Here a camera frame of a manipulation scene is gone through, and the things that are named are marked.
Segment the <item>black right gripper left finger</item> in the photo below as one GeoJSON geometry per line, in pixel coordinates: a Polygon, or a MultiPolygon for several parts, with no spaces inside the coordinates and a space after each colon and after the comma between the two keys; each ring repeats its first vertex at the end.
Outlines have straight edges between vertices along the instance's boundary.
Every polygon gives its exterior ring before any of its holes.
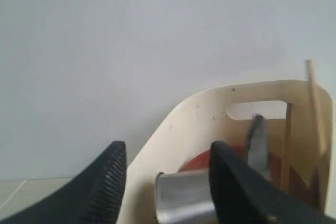
{"type": "Polygon", "coordinates": [[[126,178],[126,144],[114,141],[71,181],[1,223],[117,223],[126,178]]]}

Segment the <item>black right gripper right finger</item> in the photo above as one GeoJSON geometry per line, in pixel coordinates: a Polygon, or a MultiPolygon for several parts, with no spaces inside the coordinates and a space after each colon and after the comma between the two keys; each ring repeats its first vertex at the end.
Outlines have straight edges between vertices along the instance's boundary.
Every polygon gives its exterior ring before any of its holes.
{"type": "Polygon", "coordinates": [[[275,188],[225,142],[211,144],[209,184],[219,223],[335,223],[275,188]]]}

